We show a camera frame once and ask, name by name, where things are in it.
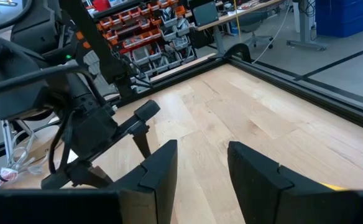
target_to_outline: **black metal frame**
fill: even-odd
[[[184,68],[171,75],[163,77],[153,82],[153,88],[148,89],[145,92],[132,95],[128,98],[120,99],[119,97],[109,100],[112,105],[117,105],[118,108],[132,103],[136,100],[149,96],[160,90],[168,88],[174,84],[185,81],[189,78],[207,72],[211,69],[229,63],[230,65],[237,67],[247,73],[252,74],[255,77],[263,79],[285,91],[288,91],[300,98],[303,98],[310,103],[313,103],[327,111],[330,111],[348,121],[351,121],[361,127],[363,127],[363,108],[357,105],[353,105],[350,102],[336,98],[335,96],[326,95],[318,90],[314,90],[304,83],[298,83],[294,80],[288,80],[266,72],[260,68],[253,66],[250,63],[244,62],[237,57],[211,57],[202,62],[194,64],[188,68]],[[4,155],[4,144],[0,144],[0,156]]]

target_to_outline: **blue container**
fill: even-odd
[[[326,1],[329,0],[316,0],[316,21],[345,22],[363,15],[363,0],[331,0],[323,4]]]
[[[230,32],[232,34],[238,34],[238,27],[236,22],[230,22]]]
[[[353,20],[338,21],[317,21],[317,34],[332,37],[349,37],[363,31],[363,15]]]

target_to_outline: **office chair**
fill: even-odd
[[[270,35],[266,36],[256,36],[255,31],[260,27],[263,20],[268,17],[268,12],[252,12],[246,15],[243,15],[239,18],[239,25],[241,27],[241,31],[248,34],[252,33],[252,37],[246,40],[244,43],[248,46],[253,45],[257,46],[258,42],[262,42],[264,44],[269,44],[270,41],[273,40],[273,37]]]

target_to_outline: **white wire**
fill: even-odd
[[[285,20],[287,19],[287,16],[288,16],[288,12],[289,12],[289,10],[288,10],[288,8],[289,8],[289,2],[290,2],[290,0],[288,0],[288,2],[287,2],[287,11],[285,12],[285,17],[283,18],[283,21],[282,21],[282,23],[281,23],[281,26],[280,26],[280,28],[278,29],[278,31],[277,31],[277,33],[275,34],[275,36],[274,36],[274,38],[270,41],[270,43],[266,46],[266,48],[264,49],[264,51],[259,55],[259,57],[254,61],[254,62],[252,62],[252,64],[253,63],[256,63],[261,57],[262,57],[262,55],[266,52],[266,50],[269,48],[269,46],[270,46],[270,44],[272,44],[273,43],[273,41],[275,40],[275,38],[277,38],[277,36],[278,36],[278,34],[280,33],[280,31],[281,31],[281,29],[282,29],[282,27],[283,27],[283,25],[284,25],[284,23],[285,23]]]
[[[15,146],[15,142],[16,142],[17,138],[20,137],[20,135],[24,134],[24,133],[25,133],[25,131],[21,131],[13,137],[13,140],[12,140],[13,147]],[[39,164],[31,165],[31,163],[33,163],[35,161],[34,157],[30,158],[28,161],[25,161],[28,158],[32,143],[34,142],[35,139],[36,139],[36,136],[35,136],[34,132],[32,132],[32,135],[30,136],[30,139],[29,139],[26,147],[21,146],[21,147],[16,148],[15,150],[13,150],[12,154],[10,155],[9,161],[7,162],[6,168],[16,170],[18,172],[18,175],[25,171],[28,171],[34,175],[42,173],[42,165],[48,159],[48,155],[49,155],[48,150],[46,150],[46,155]],[[22,151],[22,154],[18,160],[15,160],[14,156],[17,151]]]

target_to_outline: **light wood panel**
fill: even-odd
[[[167,77],[168,75],[171,75],[171,74],[173,74],[173,73],[175,73],[175,72],[178,72],[178,71],[180,71],[180,70],[182,70],[182,69],[184,69],[184,68],[188,68],[188,67],[190,67],[190,66],[192,66],[192,65],[195,65],[195,64],[197,64],[197,63],[203,62],[203,61],[205,61],[206,59],[208,59],[208,57],[213,56],[213,55],[215,55],[215,53],[208,54],[207,56],[204,56],[204,57],[198,58],[198,59],[196,59],[196,60],[194,60],[194,61],[192,61],[192,62],[188,62],[187,64],[180,65],[179,67],[176,67],[176,68],[174,68],[174,69],[172,69],[172,70],[169,70],[169,71],[167,71],[167,72],[164,72],[164,73],[162,73],[162,74],[160,74],[160,75],[157,75],[156,77],[152,77],[152,78],[150,79],[150,81],[152,81],[152,82],[153,82],[153,81],[159,80],[159,79],[161,79],[161,78],[163,78],[163,77]]]
[[[161,107],[149,121],[152,150],[178,140],[172,223],[244,222],[228,174],[229,141],[316,181],[363,189],[363,128],[230,65],[129,104],[115,120],[125,121],[148,99]],[[94,164],[116,180],[142,160],[128,136]],[[17,187],[38,187],[42,177]]]

